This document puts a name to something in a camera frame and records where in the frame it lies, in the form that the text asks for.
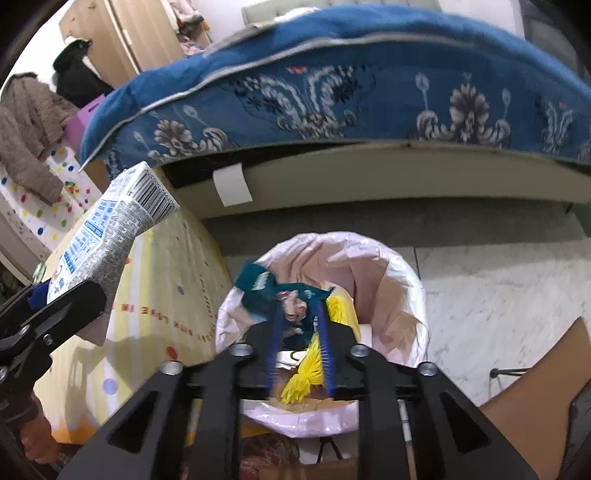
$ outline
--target blue quilt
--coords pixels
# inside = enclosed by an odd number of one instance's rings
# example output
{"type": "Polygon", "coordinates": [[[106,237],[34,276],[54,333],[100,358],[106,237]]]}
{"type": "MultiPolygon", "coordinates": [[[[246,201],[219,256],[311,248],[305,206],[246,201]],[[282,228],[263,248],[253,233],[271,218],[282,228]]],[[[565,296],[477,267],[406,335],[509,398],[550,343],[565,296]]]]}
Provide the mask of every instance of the blue quilt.
{"type": "Polygon", "coordinates": [[[405,139],[591,164],[591,89],[503,30],[393,5],[327,8],[111,93],[81,158],[111,176],[262,145],[405,139]]]}

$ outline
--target metal rod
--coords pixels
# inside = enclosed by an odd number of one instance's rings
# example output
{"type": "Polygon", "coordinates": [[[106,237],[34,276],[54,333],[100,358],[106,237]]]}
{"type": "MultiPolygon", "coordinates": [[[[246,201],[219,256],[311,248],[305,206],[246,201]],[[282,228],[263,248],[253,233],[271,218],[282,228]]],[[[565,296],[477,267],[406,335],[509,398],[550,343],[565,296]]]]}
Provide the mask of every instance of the metal rod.
{"type": "Polygon", "coordinates": [[[491,378],[496,378],[499,375],[507,375],[508,377],[520,377],[528,370],[529,370],[529,368],[505,368],[505,369],[493,368],[490,371],[489,376],[491,378]]]}

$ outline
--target food wrapper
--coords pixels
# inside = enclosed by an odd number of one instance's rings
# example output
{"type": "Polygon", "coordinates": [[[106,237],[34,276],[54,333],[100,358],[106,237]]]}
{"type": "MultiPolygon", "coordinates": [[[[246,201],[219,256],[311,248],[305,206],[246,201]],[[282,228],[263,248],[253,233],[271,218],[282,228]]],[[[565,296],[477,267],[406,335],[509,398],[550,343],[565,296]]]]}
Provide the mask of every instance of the food wrapper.
{"type": "Polygon", "coordinates": [[[79,331],[79,337],[96,345],[105,342],[119,280],[135,238],[178,209],[146,162],[121,173],[93,205],[60,257],[47,293],[49,303],[84,280],[103,288],[105,312],[79,331]]]}

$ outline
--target bedsheet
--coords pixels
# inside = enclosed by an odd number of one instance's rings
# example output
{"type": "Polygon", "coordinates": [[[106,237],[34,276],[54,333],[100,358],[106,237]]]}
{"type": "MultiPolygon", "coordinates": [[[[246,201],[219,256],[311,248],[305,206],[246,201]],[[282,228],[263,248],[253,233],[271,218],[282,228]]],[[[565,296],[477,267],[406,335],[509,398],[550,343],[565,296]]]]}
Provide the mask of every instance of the bedsheet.
{"type": "Polygon", "coordinates": [[[101,158],[116,175],[142,160],[387,138],[591,163],[591,89],[496,27],[398,5],[344,5],[241,36],[109,95],[82,157],[101,158]]]}
{"type": "MultiPolygon", "coordinates": [[[[47,276],[76,230],[47,260],[47,276]]],[[[72,337],[53,352],[53,366],[35,384],[56,440],[87,441],[162,361],[193,365],[212,359],[216,312],[230,287],[217,244],[182,205],[139,236],[117,290],[105,344],[72,337]]]]}
{"type": "Polygon", "coordinates": [[[101,193],[85,172],[78,172],[80,165],[67,140],[46,148],[39,161],[64,183],[59,200],[49,206],[15,184],[0,163],[0,215],[31,252],[45,261],[101,193]]]}

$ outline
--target floor tile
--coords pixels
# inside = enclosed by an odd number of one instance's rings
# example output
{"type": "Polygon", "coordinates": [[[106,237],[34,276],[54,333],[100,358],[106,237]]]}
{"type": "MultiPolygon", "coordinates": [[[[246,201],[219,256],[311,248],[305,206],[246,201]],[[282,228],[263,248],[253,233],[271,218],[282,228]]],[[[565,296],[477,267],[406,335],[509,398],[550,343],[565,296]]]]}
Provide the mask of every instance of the floor tile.
{"type": "Polygon", "coordinates": [[[429,360],[476,404],[499,391],[491,368],[530,367],[577,317],[591,319],[591,239],[419,248],[417,258],[429,360]]]}

